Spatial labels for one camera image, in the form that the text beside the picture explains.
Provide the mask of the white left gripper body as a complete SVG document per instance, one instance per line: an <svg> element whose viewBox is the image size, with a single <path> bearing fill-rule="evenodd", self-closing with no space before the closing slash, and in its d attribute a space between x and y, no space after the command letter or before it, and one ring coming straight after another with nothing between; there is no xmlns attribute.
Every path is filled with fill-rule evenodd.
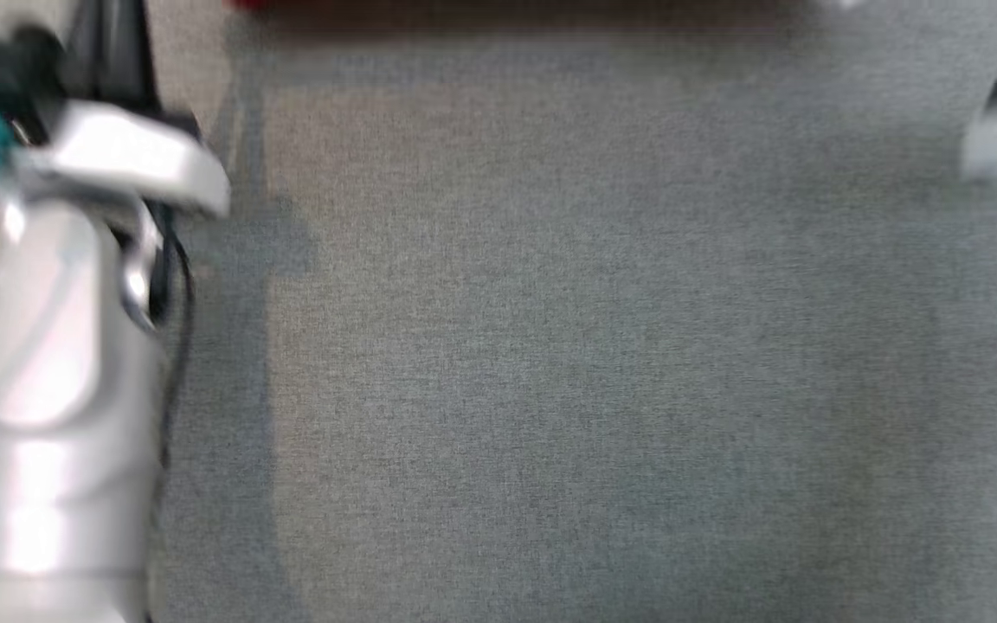
<svg viewBox="0 0 997 623"><path fill-rule="evenodd" d="M201 139L114 104L68 101L50 142L19 147L12 161L20 170L208 217L229 217L232 205L225 167Z"/></svg>

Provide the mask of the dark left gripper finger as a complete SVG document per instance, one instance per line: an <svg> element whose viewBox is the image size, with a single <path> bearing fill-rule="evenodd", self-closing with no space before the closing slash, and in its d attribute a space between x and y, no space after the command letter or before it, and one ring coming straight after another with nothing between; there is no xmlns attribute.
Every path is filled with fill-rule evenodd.
<svg viewBox="0 0 997 623"><path fill-rule="evenodd" d="M147 114L162 110L146 0L108 0L108 98Z"/></svg>
<svg viewBox="0 0 997 623"><path fill-rule="evenodd" d="M64 88L75 99L103 101L107 0L78 0L64 38Z"/></svg>

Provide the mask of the red and white garment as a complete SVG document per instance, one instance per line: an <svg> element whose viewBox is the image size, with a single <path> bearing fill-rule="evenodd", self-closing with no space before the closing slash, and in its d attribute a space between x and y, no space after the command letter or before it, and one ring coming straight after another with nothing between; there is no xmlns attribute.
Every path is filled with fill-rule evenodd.
<svg viewBox="0 0 997 623"><path fill-rule="evenodd" d="M826 8L851 10L873 0L222 0L237 10L253 13L307 11L318 16L419 16L424 10L439 15L452 11L496 11L500 16L514 11L544 10L775 10Z"/></svg>

